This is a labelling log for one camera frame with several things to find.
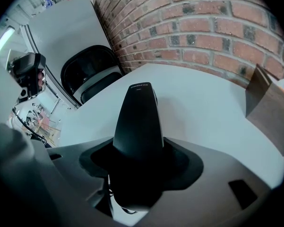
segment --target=black device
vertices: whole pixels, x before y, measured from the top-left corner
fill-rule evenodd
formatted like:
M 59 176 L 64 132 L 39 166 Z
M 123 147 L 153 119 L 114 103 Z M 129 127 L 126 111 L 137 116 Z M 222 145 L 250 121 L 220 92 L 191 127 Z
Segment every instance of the black device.
M 17 103 L 22 103 L 45 90 L 45 84 L 38 85 L 38 72 L 44 71 L 46 59 L 39 53 L 29 53 L 14 60 L 7 70 L 22 87 Z

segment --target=fluorescent light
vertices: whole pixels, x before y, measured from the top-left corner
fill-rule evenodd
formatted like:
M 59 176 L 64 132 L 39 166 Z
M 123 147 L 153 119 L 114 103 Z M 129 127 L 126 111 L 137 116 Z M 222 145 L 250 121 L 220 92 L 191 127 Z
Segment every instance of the fluorescent light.
M 3 46 L 5 45 L 5 43 L 7 42 L 7 40 L 9 40 L 9 38 L 11 37 L 11 35 L 15 32 L 14 28 L 9 27 L 7 29 L 7 31 L 5 31 L 5 33 L 3 34 L 3 36 L 0 39 L 0 51 L 3 48 Z

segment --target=white table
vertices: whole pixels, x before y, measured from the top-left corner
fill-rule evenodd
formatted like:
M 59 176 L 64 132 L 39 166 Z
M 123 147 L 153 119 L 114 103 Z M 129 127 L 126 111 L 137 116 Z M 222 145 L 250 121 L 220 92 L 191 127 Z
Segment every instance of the white table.
M 105 88 L 66 119 L 60 145 L 113 137 L 127 89 L 139 82 L 150 82 L 155 90 L 163 136 L 225 152 L 271 188 L 281 183 L 284 157 L 245 118 L 245 89 L 176 66 L 147 64 Z

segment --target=brown box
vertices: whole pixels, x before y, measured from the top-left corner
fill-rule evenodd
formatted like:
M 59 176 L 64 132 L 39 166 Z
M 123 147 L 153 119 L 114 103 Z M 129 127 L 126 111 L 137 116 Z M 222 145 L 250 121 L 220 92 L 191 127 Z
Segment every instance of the brown box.
M 260 66 L 256 66 L 246 88 L 246 118 L 284 156 L 284 92 Z

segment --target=black chair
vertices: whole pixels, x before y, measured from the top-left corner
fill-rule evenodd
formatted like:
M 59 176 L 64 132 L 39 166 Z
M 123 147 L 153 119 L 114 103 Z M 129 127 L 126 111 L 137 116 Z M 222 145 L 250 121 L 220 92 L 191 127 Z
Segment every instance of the black chair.
M 61 82 L 73 99 L 83 105 L 124 75 L 113 51 L 106 46 L 94 45 L 65 63 Z

